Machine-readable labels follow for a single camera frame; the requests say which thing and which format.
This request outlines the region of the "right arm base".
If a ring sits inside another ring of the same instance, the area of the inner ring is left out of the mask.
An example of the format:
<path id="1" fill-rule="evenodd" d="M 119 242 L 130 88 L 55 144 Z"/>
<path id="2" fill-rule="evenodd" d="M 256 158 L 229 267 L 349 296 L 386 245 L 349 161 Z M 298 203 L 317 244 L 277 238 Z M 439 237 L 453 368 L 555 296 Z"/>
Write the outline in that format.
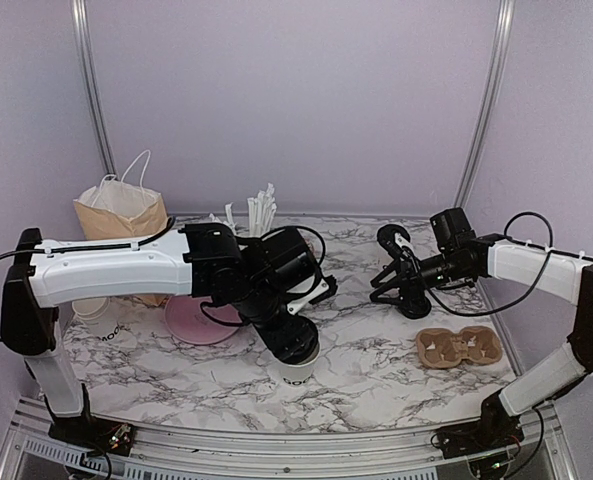
<path id="1" fill-rule="evenodd" d="M 480 417 L 437 429 L 430 439 L 445 459 L 485 452 L 524 440 L 519 416 L 510 416 L 500 400 L 501 391 L 481 404 Z"/>

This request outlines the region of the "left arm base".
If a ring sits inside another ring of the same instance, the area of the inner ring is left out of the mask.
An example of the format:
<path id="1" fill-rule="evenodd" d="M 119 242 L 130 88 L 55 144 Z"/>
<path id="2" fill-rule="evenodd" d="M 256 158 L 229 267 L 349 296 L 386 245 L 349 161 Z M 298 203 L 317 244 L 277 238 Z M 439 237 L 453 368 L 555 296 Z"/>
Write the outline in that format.
<path id="1" fill-rule="evenodd" d="M 51 417 L 48 435 L 55 440 L 92 448 L 100 453 L 128 457 L 131 453 L 136 427 L 121 422 L 94 416 L 90 409 L 87 388 L 82 388 L 82 411 L 73 417 L 59 417 L 51 408 L 48 398 L 45 404 Z"/>

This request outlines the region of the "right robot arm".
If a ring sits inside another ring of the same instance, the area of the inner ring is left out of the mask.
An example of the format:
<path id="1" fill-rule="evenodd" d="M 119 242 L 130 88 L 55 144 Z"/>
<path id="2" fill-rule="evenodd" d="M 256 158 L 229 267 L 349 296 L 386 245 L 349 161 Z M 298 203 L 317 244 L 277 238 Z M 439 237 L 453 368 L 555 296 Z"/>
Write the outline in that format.
<path id="1" fill-rule="evenodd" d="M 507 230 L 479 236 L 460 207 L 432 216 L 430 224 L 438 253 L 425 259 L 414 252 L 405 228 L 387 224 L 378 230 L 377 242 L 391 261 L 371 281 L 372 302 L 392 305 L 404 317 L 418 320 L 441 302 L 437 290 L 485 278 L 526 286 L 521 296 L 505 304 L 506 309 L 535 291 L 575 308 L 573 328 L 563 345 L 483 401 L 471 438 L 478 446 L 491 448 L 524 412 L 593 373 L 593 257 L 556 249 L 552 230 L 543 245 L 518 240 Z"/>

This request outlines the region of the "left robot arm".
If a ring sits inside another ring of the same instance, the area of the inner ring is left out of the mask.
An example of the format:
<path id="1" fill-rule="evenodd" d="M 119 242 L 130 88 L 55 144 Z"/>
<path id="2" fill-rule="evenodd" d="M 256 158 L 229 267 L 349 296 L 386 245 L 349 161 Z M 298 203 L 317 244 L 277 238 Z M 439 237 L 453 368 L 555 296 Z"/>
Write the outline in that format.
<path id="1" fill-rule="evenodd" d="M 25 230 L 2 289 L 0 343 L 21 355 L 40 386 L 52 422 L 82 445 L 101 438 L 102 423 L 90 410 L 60 346 L 62 304 L 141 294 L 189 296 L 205 308 L 233 307 L 281 363 L 298 365 L 317 350 L 314 323 L 304 304 L 328 292 L 323 256 L 311 252 L 304 229 L 276 228 L 240 237 L 221 223 L 173 222 L 147 238 L 66 243 Z"/>

